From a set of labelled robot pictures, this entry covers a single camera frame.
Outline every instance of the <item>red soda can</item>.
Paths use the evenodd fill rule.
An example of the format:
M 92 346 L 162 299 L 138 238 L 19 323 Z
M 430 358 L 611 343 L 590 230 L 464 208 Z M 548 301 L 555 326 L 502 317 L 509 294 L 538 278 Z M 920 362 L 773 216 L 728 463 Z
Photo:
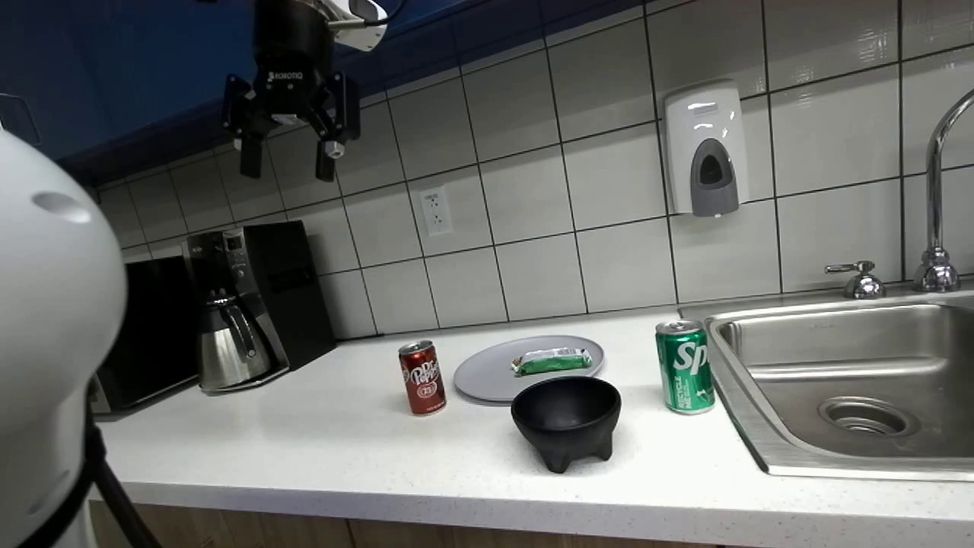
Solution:
M 399 364 L 406 382 L 409 407 L 414 415 L 434 415 L 447 407 L 447 391 L 439 376 L 439 358 L 431 340 L 399 346 Z

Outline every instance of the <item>white robot part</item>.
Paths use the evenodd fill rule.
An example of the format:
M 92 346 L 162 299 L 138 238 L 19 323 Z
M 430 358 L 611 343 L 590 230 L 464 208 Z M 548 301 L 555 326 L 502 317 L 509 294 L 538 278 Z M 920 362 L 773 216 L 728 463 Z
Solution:
M 332 27 L 336 43 L 358 53 L 371 53 L 383 36 L 388 9 L 376 0 L 306 0 L 314 6 Z
M 0 546 L 81 469 L 85 387 L 126 315 L 121 250 L 96 200 L 0 127 Z

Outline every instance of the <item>green soda can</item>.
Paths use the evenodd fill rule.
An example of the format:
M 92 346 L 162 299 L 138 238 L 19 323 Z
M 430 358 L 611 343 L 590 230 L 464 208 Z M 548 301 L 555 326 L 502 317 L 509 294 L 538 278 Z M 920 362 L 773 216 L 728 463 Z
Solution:
M 657 323 L 657 354 L 663 396 L 673 415 L 702 415 L 712 407 L 712 371 L 705 331 L 700 323 Z

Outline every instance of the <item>green object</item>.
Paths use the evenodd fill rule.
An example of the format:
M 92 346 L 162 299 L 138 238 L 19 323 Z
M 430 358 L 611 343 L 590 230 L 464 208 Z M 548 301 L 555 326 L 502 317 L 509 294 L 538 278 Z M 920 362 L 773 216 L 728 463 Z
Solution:
M 660 382 L 673 415 L 702 415 L 712 407 L 712 371 L 705 331 L 700 323 L 657 326 Z
M 516 358 L 516 376 L 548 375 L 548 371 L 580 371 L 588 367 L 595 358 L 584 346 L 548 346 L 531 351 Z

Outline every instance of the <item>sink drain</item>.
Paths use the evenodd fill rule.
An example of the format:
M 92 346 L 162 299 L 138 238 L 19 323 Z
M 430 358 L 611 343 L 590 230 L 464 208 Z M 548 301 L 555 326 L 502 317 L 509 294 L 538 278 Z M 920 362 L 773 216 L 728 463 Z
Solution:
M 869 396 L 829 398 L 822 404 L 822 415 L 831 422 L 862 435 L 906 435 L 914 428 L 911 415 L 899 410 L 883 398 L 869 398 Z

